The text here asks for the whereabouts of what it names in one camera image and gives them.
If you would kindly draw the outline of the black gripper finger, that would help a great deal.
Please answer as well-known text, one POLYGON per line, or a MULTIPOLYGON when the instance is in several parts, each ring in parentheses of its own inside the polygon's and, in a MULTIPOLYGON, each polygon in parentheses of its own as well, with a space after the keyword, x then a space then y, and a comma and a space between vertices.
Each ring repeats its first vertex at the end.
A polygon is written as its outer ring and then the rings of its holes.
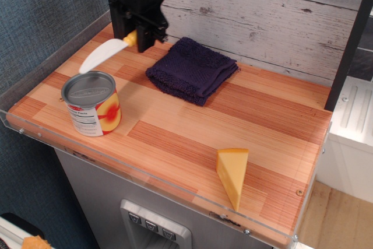
POLYGON ((156 41, 155 27, 148 24, 140 24, 136 27, 137 45, 140 53, 154 46, 156 41))

